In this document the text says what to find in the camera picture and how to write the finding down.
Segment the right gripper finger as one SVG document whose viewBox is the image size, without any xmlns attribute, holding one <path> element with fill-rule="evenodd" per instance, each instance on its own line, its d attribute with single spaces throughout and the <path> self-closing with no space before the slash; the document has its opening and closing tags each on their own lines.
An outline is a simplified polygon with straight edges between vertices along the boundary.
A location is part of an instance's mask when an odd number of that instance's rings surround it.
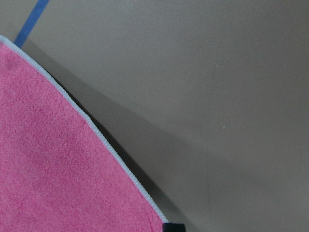
<svg viewBox="0 0 309 232">
<path fill-rule="evenodd" d="M 164 223 L 162 232 L 186 232 L 186 227 L 182 223 Z"/>
</svg>

